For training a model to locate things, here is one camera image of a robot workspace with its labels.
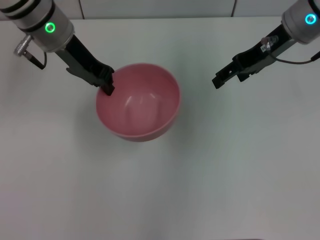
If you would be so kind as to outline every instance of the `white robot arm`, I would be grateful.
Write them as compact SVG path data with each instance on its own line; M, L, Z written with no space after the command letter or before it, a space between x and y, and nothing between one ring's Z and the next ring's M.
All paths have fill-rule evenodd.
M14 53L44 66L28 51L34 41L45 53L56 53L69 66L67 71L111 95L114 70L94 58L75 36L74 25L53 0L0 0L0 11L26 35Z

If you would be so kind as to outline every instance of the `blue led ring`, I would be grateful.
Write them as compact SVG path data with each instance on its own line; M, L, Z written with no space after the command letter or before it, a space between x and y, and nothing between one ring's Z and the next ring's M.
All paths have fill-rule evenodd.
M317 17L315 14L310 13L305 17L306 24L312 25L316 23L316 21L317 21Z

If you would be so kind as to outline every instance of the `green led ring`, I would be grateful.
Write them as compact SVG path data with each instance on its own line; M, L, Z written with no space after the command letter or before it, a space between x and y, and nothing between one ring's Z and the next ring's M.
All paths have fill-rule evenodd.
M51 34L56 30L56 25L53 22L48 22L44 29L47 33Z

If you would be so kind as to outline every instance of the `metal connector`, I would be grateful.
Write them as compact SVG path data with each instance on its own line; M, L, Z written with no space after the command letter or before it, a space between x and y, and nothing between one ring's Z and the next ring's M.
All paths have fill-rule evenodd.
M25 35L25 37L21 40L21 42L18 44L18 46L16 46L15 50L13 51L14 55L21 57L26 52L31 40L31 35Z

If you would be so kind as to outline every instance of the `bowl rim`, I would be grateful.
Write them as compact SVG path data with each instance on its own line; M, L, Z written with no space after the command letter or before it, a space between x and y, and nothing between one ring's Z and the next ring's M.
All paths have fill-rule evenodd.
M96 111L96 114L98 115L98 118L100 120L100 122L110 131L112 132L113 134L121 137L121 138L127 138L127 139L137 139L137 138L144 138L144 137L148 137L150 135L153 135L157 132L160 132L161 130L165 129L169 124L172 123L172 121L177 117L178 115L178 111L180 109L180 105L181 105L181 91L180 91L180 87L179 87L179 84L176 80L176 78L174 77L174 75L169 72L168 70L166 70L164 67L162 66L159 66L157 64L153 64L153 63L146 63L146 62L138 62L138 63L132 63L132 64L128 64L128 65L125 65L125 66L122 66L120 68L118 68L114 73L122 70L122 69L125 69L127 67L131 67L131 66L136 66L136 65L149 65L149 66L153 66L153 67L157 67L163 71L165 71L167 74L169 74L169 76L171 77L170 81L172 81L174 83L174 85L176 86L177 90L178 90L178 104L175 108L175 112L174 114L169 118L168 121L165 122L164 125L162 125L161 127L157 128L156 130L153 130L151 132L148 132L148 133L145 133L145 134L140 134L140 135L126 135L126 134L122 134L122 133L118 133L112 129L110 129L101 119L99 113L98 113L98 110L97 110L97 99L98 99L98 95L99 95L99 92L102 91L101 87L99 87L97 93L96 93L96 97L95 97L95 111Z

